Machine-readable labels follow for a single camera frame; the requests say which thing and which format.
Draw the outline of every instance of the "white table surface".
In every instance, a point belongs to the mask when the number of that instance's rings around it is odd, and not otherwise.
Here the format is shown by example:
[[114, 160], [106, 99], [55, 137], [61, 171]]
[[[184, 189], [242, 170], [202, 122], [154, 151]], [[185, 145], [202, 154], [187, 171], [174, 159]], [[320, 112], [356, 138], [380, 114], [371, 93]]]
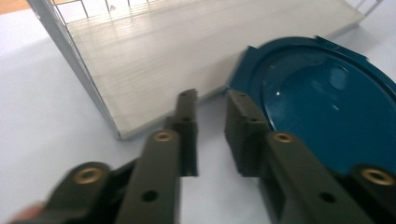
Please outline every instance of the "white table surface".
[[[396, 80], [396, 2], [333, 41]], [[31, 10], [0, 16], [0, 223], [45, 201], [65, 172], [86, 161], [117, 168], [139, 156], [152, 127], [118, 141]], [[254, 180], [241, 177], [223, 137], [224, 99], [199, 105], [200, 176], [183, 178], [181, 221], [269, 223]]]

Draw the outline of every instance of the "white floor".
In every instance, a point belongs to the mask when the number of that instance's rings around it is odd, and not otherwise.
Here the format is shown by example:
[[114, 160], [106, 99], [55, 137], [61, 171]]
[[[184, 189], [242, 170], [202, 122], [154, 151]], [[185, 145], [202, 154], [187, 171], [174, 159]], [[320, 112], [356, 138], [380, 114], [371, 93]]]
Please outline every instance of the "white floor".
[[[334, 39], [393, 80], [395, 9], [396, 2], [386, 0], [360, 27]], [[46, 200], [78, 164], [116, 168], [136, 158], [150, 132], [126, 142], [113, 138], [31, 10], [0, 16], [0, 99], [0, 223]], [[235, 170], [222, 132], [224, 111], [219, 96], [199, 106], [200, 177], [183, 179], [180, 223], [269, 223], [256, 184]]]
[[344, 0], [167, 0], [67, 26], [125, 139], [172, 111], [178, 92], [223, 87], [247, 45], [331, 36], [362, 18]]

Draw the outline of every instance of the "blue round lid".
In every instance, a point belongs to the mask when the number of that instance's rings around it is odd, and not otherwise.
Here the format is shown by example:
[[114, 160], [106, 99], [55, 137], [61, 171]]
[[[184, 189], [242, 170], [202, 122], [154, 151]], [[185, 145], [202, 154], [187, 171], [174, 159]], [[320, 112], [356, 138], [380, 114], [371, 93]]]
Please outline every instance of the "blue round lid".
[[282, 38], [249, 47], [229, 87], [334, 171], [369, 163], [396, 173], [396, 84], [365, 57], [320, 37]]

